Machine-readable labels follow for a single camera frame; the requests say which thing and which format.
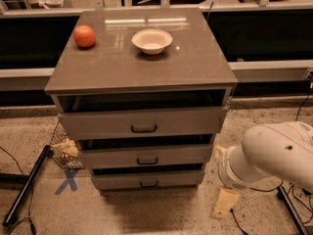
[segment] blue x mark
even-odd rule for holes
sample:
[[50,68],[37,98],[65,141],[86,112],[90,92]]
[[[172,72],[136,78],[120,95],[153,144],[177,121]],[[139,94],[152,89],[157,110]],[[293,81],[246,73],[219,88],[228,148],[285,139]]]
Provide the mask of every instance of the blue x mark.
[[69,184],[70,189],[74,192],[78,189],[74,177],[78,173],[79,169],[70,170],[65,168],[66,180],[60,185],[59,189],[55,192],[56,195],[60,195],[64,189],[66,189],[67,185]]

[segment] red ball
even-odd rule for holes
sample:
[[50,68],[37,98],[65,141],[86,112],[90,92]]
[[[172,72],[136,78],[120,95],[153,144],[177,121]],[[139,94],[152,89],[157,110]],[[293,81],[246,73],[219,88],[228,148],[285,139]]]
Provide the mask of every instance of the red ball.
[[74,29],[73,38],[80,47],[91,47],[96,42],[95,31],[87,24],[81,24]]

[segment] drawer handle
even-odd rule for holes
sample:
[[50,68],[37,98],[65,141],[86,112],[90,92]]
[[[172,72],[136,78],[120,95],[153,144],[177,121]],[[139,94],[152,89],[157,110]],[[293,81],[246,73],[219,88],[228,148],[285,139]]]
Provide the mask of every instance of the drawer handle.
[[157,158],[153,162],[140,162],[139,159],[137,159],[137,164],[138,165],[156,165],[157,164]]
[[133,133],[152,133],[157,131],[157,125],[153,126],[152,128],[148,128],[146,126],[134,126],[131,125],[131,131]]
[[144,185],[142,182],[140,182],[140,187],[141,188],[154,188],[158,186],[158,182],[156,181],[156,184],[153,185]]

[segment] concrete floor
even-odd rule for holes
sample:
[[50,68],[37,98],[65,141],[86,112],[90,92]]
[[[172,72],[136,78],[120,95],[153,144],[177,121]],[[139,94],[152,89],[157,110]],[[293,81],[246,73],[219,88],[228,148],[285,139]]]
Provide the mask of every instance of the concrete floor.
[[[241,142],[243,133],[260,123],[295,120],[303,97],[272,99],[236,99],[226,117],[215,145],[229,147]],[[313,125],[313,101],[300,112],[300,121]],[[0,146],[10,152],[28,174],[46,144],[49,144],[58,122],[54,107],[0,109]],[[82,169],[74,177],[77,190],[69,185],[57,190],[66,179],[64,171],[47,159],[34,184],[31,218],[38,235],[103,235],[103,234],[243,234],[229,213],[225,218],[211,218],[216,193],[222,183],[217,171],[218,153],[214,153],[205,168],[202,185],[196,189],[166,189],[109,192],[101,195]],[[15,162],[0,152],[0,173],[19,173]],[[270,177],[256,187],[270,189],[280,179]],[[18,191],[0,190],[1,223]],[[295,194],[308,203],[300,189]],[[27,198],[19,219],[27,216]],[[303,220],[310,212],[292,197]],[[234,213],[242,229],[251,234],[295,235],[298,231],[276,191],[242,192]],[[0,234],[9,234],[0,228]],[[23,222],[12,234],[31,234],[29,223]]]

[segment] floor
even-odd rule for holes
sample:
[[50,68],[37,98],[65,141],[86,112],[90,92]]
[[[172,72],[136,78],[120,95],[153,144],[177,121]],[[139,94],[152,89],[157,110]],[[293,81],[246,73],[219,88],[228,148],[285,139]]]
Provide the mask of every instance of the floor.
[[[229,147],[241,142],[243,133],[260,123],[295,120],[305,97],[233,99],[222,131],[215,145]],[[313,100],[302,107],[298,120],[313,125]],[[29,174],[43,147],[50,143],[58,122],[54,107],[0,109],[0,146],[19,162]],[[217,191],[222,183],[217,171],[218,153],[214,152],[205,168],[203,183],[196,189],[164,189],[100,194],[82,169],[74,177],[77,189],[62,186],[65,172],[53,159],[43,164],[33,186],[31,219],[37,235],[104,235],[104,234],[243,234],[229,213],[211,218]],[[20,173],[14,160],[0,152],[0,173]],[[260,181],[260,189],[275,188],[280,179]],[[284,182],[288,190],[290,185]],[[0,190],[0,217],[4,219],[19,191]],[[294,193],[309,203],[302,191]],[[27,216],[30,195],[18,220]],[[293,204],[303,220],[311,214],[295,199]],[[234,206],[235,217],[248,234],[295,235],[298,231],[276,191],[263,193],[244,190]],[[0,234],[10,229],[0,228]],[[21,223],[12,234],[31,234],[29,223]]]

